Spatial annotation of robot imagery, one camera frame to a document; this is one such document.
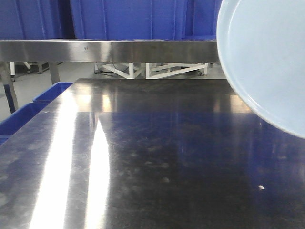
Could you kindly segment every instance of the floor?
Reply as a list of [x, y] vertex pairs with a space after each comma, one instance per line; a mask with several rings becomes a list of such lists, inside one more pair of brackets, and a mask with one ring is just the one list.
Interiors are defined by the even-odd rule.
[[[79, 78], [119, 78], [101, 74], [94, 74], [94, 63], [62, 63], [59, 65], [62, 82], [75, 82]], [[207, 76], [194, 75], [194, 73], [182, 74], [169, 79], [225, 79], [220, 64], [209, 66]], [[50, 71], [43, 74], [24, 74], [16, 78], [14, 87], [19, 107], [32, 102], [33, 98], [51, 86]], [[5, 97], [2, 84], [0, 85], [0, 121], [10, 115], [10, 110]]]

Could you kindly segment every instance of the stainless steel bar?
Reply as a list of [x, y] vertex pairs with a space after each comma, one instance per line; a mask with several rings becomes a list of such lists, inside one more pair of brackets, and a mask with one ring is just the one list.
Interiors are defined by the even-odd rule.
[[219, 62], [216, 41], [0, 41], [0, 61]]
[[60, 77], [59, 77], [57, 63], [56, 62], [49, 62], [49, 69], [50, 69], [52, 84], [60, 82], [61, 80], [60, 80]]
[[0, 62], [0, 77], [2, 79], [5, 95], [10, 107], [10, 112], [13, 113], [18, 109], [18, 102], [10, 72], [5, 62]]

